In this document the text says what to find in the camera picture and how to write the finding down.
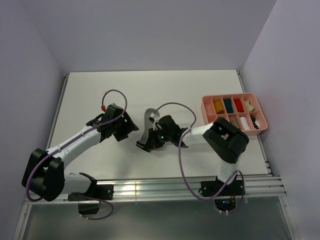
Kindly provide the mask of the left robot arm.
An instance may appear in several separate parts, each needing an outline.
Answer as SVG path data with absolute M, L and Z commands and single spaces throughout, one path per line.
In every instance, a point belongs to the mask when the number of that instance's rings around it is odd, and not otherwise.
M 91 200 L 98 193 L 97 180 L 80 172 L 65 174 L 65 168 L 89 148 L 113 136 L 118 142 L 138 131 L 129 114 L 110 104 L 104 113 L 93 118 L 73 137 L 47 150 L 37 148 L 28 160 L 22 186 L 48 202 L 60 194 L 80 194 Z

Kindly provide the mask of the brown rolled sock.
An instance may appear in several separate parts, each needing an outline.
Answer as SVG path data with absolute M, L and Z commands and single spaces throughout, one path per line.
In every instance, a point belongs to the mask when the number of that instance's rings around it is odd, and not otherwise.
M 234 126 L 239 124 L 238 121 L 237 121 L 237 118 L 235 116 L 230 116 L 229 120 Z

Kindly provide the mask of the beige rolled sock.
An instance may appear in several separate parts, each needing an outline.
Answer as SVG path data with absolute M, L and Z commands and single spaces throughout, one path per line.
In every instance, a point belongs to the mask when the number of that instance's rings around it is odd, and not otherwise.
M 249 100 L 245 100 L 244 102 L 245 102 L 245 105 L 246 105 L 248 112 L 253 112 L 255 110 L 255 107 L 253 105 L 251 105 Z

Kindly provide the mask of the white rolled sock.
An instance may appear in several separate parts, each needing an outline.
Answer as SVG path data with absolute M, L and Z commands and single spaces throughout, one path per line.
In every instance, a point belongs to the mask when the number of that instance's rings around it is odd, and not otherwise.
M 251 129 L 246 117 L 244 116 L 240 117 L 240 121 L 245 131 L 249 131 Z

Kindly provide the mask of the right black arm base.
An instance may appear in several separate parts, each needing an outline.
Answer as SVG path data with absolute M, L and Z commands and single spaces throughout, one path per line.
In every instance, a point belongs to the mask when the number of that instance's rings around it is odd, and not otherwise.
M 223 183 L 217 178 L 215 180 L 201 181 L 198 193 L 202 197 L 212 197 L 222 186 Z M 218 197 L 222 198 L 214 199 L 215 207 L 219 212 L 229 214 L 237 207 L 236 198 L 240 197 L 239 201 L 241 202 L 245 194 L 243 181 L 235 178 L 230 184 L 227 184 L 218 195 Z

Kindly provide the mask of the red rolled sock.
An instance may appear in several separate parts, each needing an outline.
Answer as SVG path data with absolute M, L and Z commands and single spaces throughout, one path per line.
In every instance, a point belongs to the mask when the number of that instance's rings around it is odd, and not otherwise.
M 244 108 L 243 108 L 243 104 L 241 102 L 241 100 L 239 98 L 234 98 L 234 104 L 236 106 L 236 109 L 239 113 L 244 113 Z

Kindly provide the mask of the black white striped sock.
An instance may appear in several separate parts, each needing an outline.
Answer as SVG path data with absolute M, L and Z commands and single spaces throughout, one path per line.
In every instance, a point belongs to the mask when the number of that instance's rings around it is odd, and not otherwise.
M 254 116 L 251 116 L 250 119 L 251 119 L 251 121 L 252 121 L 252 124 L 253 124 L 254 128 L 255 128 L 256 130 L 259 130 L 259 129 L 260 129 L 260 123 L 259 123 L 259 121 L 257 120 L 257 118 L 254 117 Z

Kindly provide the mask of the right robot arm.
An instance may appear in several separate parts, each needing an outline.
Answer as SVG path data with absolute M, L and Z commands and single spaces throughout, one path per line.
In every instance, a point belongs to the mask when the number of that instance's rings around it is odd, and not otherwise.
M 189 129 L 181 128 L 170 115 L 165 115 L 155 123 L 155 127 L 145 129 L 141 140 L 136 142 L 147 152 L 160 149 L 165 143 L 172 143 L 176 147 L 181 144 L 182 148 L 208 144 L 221 159 L 216 189 L 220 194 L 227 195 L 234 188 L 236 176 L 229 177 L 238 170 L 238 160 L 246 150 L 249 138 L 223 117 Z

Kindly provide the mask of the pink divided organizer tray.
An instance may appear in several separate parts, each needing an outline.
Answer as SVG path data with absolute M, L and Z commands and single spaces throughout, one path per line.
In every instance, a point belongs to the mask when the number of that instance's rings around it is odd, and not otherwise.
M 227 113 L 224 99 L 231 99 L 233 113 Z M 243 105 L 244 112 L 238 112 L 235 106 L 234 99 L 240 99 Z M 214 106 L 214 101 L 220 100 L 223 108 L 224 114 L 217 114 Z M 245 104 L 245 100 L 249 100 L 250 104 L 255 107 L 255 110 L 252 112 L 248 112 L 248 109 Z M 237 128 L 241 129 L 248 136 L 255 136 L 265 131 L 268 128 L 268 124 L 266 118 L 262 112 L 258 99 L 253 93 L 236 93 L 236 94 L 225 94 L 225 95 L 206 95 L 202 98 L 201 103 L 201 112 L 202 118 L 205 124 L 213 123 L 218 118 L 224 118 L 225 120 L 230 122 L 229 117 L 234 116 L 238 121 L 238 125 L 235 125 Z M 251 121 L 251 116 L 254 116 L 259 124 L 260 129 L 255 129 L 253 123 Z M 240 117 L 246 117 L 248 124 L 250 126 L 250 130 L 244 130 Z

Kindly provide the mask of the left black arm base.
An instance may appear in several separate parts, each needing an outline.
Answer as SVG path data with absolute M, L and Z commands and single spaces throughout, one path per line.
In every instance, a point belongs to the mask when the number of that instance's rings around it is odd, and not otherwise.
M 69 202 L 96 201 L 97 203 L 79 203 L 78 212 L 85 217 L 93 217 L 101 209 L 104 202 L 113 199 L 113 184 L 98 184 L 86 193 L 71 193 L 68 195 Z

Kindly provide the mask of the mustard yellow striped sock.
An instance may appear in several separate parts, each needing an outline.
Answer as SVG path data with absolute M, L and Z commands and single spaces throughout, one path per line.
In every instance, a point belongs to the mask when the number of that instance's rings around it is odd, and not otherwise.
M 214 104 L 214 108 L 215 108 L 217 115 L 222 115 L 225 113 L 224 107 L 223 107 L 222 102 L 220 100 L 215 100 L 213 102 L 213 104 Z

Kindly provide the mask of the dark green reindeer sock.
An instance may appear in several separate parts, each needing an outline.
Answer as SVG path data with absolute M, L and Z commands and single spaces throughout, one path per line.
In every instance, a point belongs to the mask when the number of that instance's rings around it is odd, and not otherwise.
M 225 105 L 226 112 L 228 114 L 232 114 L 234 112 L 234 110 L 233 110 L 231 99 L 230 98 L 224 98 L 223 102 L 224 102 L 224 105 Z

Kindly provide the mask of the grey striped sock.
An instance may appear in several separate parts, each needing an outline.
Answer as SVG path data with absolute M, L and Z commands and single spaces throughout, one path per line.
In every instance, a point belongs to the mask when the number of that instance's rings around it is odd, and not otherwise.
M 148 108 L 144 112 L 144 130 L 143 130 L 143 134 L 142 134 L 142 137 L 140 138 L 140 140 L 136 141 L 136 146 L 139 147 L 140 149 L 146 151 L 146 152 L 150 152 L 153 149 L 151 144 L 148 143 L 148 139 L 149 139 L 149 129 L 153 128 L 153 122 L 150 120 L 150 117 L 155 112 L 156 112 L 155 108 Z

